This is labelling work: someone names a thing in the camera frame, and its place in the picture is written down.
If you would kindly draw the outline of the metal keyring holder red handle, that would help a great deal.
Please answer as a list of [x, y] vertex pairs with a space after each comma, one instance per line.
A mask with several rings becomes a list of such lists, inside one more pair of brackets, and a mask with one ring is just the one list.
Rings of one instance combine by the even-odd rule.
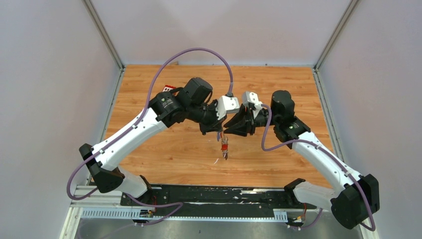
[[228, 137], [223, 133], [219, 133], [219, 141], [221, 142], [221, 152], [225, 160], [228, 159]]

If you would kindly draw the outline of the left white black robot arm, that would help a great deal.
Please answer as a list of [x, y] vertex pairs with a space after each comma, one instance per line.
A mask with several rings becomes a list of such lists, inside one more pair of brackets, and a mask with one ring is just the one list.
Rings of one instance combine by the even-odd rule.
[[83, 144], [80, 155], [101, 193], [120, 191], [133, 196], [141, 206], [152, 201], [145, 179], [120, 167], [121, 161], [149, 138], [176, 123], [191, 120], [203, 135], [222, 130], [227, 114], [238, 109], [232, 94], [210, 100], [212, 86], [201, 78], [190, 79], [184, 87], [159, 92], [132, 121], [111, 137], [95, 145]]

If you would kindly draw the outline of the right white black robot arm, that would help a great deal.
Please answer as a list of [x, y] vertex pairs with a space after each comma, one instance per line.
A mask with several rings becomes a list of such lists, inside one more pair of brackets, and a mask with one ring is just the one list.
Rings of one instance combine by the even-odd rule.
[[362, 175], [334, 155], [317, 138], [311, 129], [295, 115], [295, 102], [291, 94], [278, 90], [272, 94], [269, 105], [262, 103], [254, 92], [245, 92], [242, 99], [222, 96], [218, 100], [217, 115], [232, 113], [233, 118], [224, 126], [224, 133], [247, 136], [257, 127], [269, 128], [280, 142], [310, 162], [329, 182], [325, 188], [304, 179], [286, 185], [284, 201], [296, 208], [300, 204], [314, 205], [332, 212], [345, 228], [363, 226], [375, 231], [373, 215], [380, 208], [379, 183], [371, 174]]

